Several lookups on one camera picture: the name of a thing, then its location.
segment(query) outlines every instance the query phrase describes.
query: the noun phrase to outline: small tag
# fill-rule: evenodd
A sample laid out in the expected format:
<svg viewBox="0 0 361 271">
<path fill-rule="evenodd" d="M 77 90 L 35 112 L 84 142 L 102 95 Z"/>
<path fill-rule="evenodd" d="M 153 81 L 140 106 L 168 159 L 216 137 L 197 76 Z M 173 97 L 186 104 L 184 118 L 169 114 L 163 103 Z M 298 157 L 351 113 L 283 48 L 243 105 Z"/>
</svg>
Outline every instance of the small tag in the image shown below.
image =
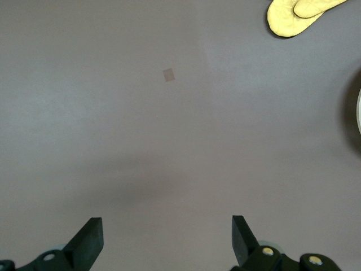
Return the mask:
<svg viewBox="0 0 361 271">
<path fill-rule="evenodd" d="M 174 73 L 173 73 L 173 70 L 171 68 L 164 70 L 163 74 L 164 74 L 164 78 L 165 78 L 166 82 L 175 80 Z"/>
</svg>

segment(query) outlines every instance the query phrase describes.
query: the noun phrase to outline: oven mitt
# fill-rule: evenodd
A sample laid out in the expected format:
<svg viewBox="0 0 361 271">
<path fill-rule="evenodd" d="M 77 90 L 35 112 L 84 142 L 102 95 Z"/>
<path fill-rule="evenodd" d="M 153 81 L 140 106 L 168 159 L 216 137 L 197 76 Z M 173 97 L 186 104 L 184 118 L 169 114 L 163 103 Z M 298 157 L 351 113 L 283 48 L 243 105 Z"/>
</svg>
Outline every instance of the oven mitt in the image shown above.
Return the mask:
<svg viewBox="0 0 361 271">
<path fill-rule="evenodd" d="M 346 0 L 299 0 L 295 4 L 293 12 L 298 17 L 311 18 L 344 2 Z"/>
<path fill-rule="evenodd" d="M 300 18 L 293 8 L 300 0 L 273 0 L 268 8 L 267 20 L 271 30 L 281 37 L 293 37 L 300 34 L 314 23 L 322 14 L 310 18 Z"/>
</svg>

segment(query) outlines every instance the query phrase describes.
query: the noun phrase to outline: yellow oven mitt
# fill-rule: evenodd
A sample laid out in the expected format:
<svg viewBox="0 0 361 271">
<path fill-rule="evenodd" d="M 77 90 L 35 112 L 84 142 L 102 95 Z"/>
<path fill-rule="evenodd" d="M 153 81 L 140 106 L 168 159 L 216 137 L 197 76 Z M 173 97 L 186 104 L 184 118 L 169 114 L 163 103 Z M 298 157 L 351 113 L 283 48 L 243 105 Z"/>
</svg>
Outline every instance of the yellow oven mitt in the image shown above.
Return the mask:
<svg viewBox="0 0 361 271">
<path fill-rule="evenodd" d="M 298 17 L 311 18 L 344 2 L 346 0 L 299 0 L 294 5 L 293 12 Z"/>
<path fill-rule="evenodd" d="M 268 8 L 267 20 L 271 30 L 281 37 L 293 37 L 300 34 L 315 22 L 323 12 L 310 17 L 300 18 L 293 12 L 299 0 L 273 0 Z"/>
</svg>

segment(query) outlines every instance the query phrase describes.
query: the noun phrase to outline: screw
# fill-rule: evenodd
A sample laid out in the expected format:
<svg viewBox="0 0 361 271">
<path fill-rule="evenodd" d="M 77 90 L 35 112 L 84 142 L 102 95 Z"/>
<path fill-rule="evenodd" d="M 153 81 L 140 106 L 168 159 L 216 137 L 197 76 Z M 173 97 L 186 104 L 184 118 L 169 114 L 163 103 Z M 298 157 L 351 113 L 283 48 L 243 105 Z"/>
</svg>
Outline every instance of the screw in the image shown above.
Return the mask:
<svg viewBox="0 0 361 271">
<path fill-rule="evenodd" d="M 323 264 L 323 262 L 321 261 L 321 259 L 318 258 L 318 257 L 316 257 L 316 256 L 311 256 L 311 257 L 309 258 L 309 260 L 310 260 L 310 263 L 315 264 L 315 265 L 322 265 L 322 264 Z"/>
<path fill-rule="evenodd" d="M 54 257 L 55 257 L 55 254 L 54 254 L 54 253 L 50 253 L 50 254 L 46 255 L 46 256 L 43 258 L 43 260 L 44 260 L 44 261 L 50 261 L 50 260 L 52 260 Z"/>
<path fill-rule="evenodd" d="M 267 256 L 273 256 L 274 255 L 274 252 L 271 248 L 269 247 L 265 247 L 263 250 L 262 250 L 263 254 L 267 255 Z"/>
</svg>

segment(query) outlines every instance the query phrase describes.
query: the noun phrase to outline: small square sticker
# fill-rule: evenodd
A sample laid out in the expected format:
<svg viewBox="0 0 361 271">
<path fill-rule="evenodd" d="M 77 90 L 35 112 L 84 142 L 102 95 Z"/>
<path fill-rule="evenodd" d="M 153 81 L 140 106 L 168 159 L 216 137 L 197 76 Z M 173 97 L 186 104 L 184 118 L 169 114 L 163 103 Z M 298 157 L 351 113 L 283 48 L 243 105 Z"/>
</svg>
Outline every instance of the small square sticker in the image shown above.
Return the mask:
<svg viewBox="0 0 361 271">
<path fill-rule="evenodd" d="M 174 73 L 173 73 L 173 70 L 171 68 L 170 69 L 165 69 L 163 71 L 163 74 L 164 74 L 164 78 L 165 78 L 166 82 L 175 80 Z"/>
</svg>

